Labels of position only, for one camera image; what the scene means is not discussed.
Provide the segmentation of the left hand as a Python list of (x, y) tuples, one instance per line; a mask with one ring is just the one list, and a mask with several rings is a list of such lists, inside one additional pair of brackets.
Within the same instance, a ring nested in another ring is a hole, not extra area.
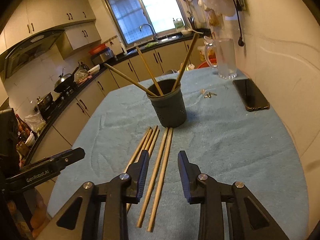
[(37, 239), (39, 234), (50, 222), (50, 218), (47, 215), (47, 206), (37, 189), (25, 191), (23, 194), (32, 213), (30, 219), (31, 229), (28, 229), (25, 222), (22, 222), (22, 217), (18, 218), (17, 206), (12, 200), (7, 202), (7, 207), (14, 219), (20, 237), (22, 239)]

